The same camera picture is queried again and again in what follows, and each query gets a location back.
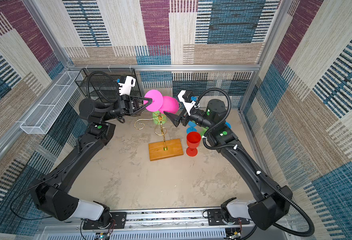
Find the green wine glass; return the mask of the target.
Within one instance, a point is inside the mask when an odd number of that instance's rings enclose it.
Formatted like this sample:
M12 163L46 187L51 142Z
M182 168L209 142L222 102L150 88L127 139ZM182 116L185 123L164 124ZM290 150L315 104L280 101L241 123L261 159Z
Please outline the green wine glass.
M201 135L201 137L205 134L206 131L207 131L206 128L201 128L201 129L200 129L200 135Z
M160 123L165 124L167 122L167 117L160 111L153 112L152 117L155 125L160 125Z

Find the pink wine glass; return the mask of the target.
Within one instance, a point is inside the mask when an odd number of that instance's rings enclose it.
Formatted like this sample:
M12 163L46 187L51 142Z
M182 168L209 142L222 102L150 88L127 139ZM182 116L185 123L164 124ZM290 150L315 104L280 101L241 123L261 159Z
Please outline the pink wine glass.
M176 114L179 110L179 102L169 96L163 96L158 90L148 91L144 98L151 99L152 103L146 107L149 112L160 111L162 114L164 112Z

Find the red wine glass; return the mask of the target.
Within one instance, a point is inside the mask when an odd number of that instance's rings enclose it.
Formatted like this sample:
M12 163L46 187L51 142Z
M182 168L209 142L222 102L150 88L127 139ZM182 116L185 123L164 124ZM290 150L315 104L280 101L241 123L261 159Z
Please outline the red wine glass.
M190 132L187 134L187 145L188 148L186 153L190 157L195 157L198 154L198 147L201 142L201 135L198 132Z

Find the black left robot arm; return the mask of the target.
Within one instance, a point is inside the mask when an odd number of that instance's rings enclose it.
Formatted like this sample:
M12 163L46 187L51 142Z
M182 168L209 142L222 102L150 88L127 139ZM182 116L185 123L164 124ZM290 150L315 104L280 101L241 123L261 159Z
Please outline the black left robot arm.
M88 128L57 167L41 180L31 182L29 193L36 208L59 221L79 218L106 228L112 219L109 207L80 200L69 195L69 191L89 161L112 139L116 126L108 121L137 116L152 102L150 98L129 95L119 96L117 101L108 104L83 99L79 105L80 118L88 121Z

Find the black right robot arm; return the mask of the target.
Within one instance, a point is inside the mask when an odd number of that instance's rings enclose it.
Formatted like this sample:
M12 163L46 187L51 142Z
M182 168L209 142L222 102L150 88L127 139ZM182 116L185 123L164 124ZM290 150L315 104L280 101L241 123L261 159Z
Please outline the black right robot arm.
M274 226L283 231L286 228L277 222L289 211L292 204L292 191L288 186L281 187L270 178L243 148L236 134L226 124L229 107L218 99L209 101L206 110L192 108L182 110L178 115L165 110L167 118L175 126L186 126L195 122L206 130L202 137L205 147L216 150L238 171L250 188L255 203L248 205L251 220L262 230Z

